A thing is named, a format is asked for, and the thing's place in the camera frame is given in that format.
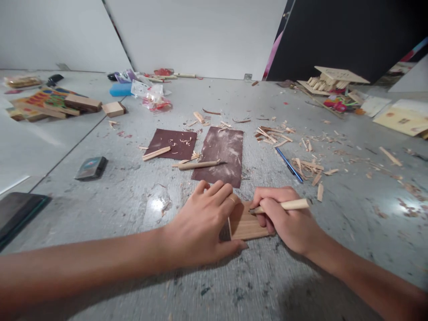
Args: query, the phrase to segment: white wall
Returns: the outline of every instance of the white wall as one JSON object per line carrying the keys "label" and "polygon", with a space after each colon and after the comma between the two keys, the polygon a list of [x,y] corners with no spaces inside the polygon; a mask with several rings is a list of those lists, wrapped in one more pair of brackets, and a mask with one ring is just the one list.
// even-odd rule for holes
{"label": "white wall", "polygon": [[106,0],[137,71],[254,80],[262,79],[286,2]]}
{"label": "white wall", "polygon": [[1,0],[0,69],[112,72],[131,65],[102,0]]}
{"label": "white wall", "polygon": [[388,92],[428,92],[428,54],[405,74]]}

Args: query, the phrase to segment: forearm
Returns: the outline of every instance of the forearm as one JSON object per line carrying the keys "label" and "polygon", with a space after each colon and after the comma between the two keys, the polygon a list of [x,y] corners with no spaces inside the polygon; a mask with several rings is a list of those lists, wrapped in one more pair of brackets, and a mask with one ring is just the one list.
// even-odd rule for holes
{"label": "forearm", "polygon": [[163,229],[0,257],[0,314],[173,269]]}
{"label": "forearm", "polygon": [[386,320],[419,320],[427,294],[409,282],[354,254],[326,236],[308,258],[342,280]]}

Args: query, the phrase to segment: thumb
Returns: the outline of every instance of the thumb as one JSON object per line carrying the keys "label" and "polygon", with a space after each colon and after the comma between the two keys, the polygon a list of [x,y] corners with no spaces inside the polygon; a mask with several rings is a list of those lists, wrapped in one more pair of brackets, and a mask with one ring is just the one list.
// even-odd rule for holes
{"label": "thumb", "polygon": [[219,243],[216,248],[217,259],[220,260],[227,256],[231,256],[238,251],[242,251],[248,248],[247,243],[243,240],[232,240],[223,243]]}
{"label": "thumb", "polygon": [[288,214],[272,198],[264,198],[260,201],[260,206],[266,215],[272,220],[274,226],[281,226],[287,219]]}

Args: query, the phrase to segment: wooden cube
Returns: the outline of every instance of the wooden cube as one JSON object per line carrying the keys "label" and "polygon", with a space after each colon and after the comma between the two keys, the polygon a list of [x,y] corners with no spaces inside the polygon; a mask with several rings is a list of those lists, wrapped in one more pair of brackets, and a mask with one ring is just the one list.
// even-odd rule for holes
{"label": "wooden cube", "polygon": [[101,107],[110,118],[123,115],[126,111],[125,107],[119,102],[108,103]]}
{"label": "wooden cube", "polygon": [[99,112],[103,104],[99,100],[90,99],[82,96],[69,94],[64,103],[67,107],[77,109],[84,112]]}

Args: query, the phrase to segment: left hand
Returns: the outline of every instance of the left hand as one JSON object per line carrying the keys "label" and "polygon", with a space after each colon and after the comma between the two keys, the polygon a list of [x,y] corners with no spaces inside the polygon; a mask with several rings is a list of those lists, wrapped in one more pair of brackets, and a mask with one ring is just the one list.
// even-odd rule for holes
{"label": "left hand", "polygon": [[214,263],[248,248],[242,240],[219,240],[235,207],[235,202],[228,198],[232,192],[232,185],[222,181],[211,187],[200,181],[180,212],[165,226],[165,241],[176,268]]}

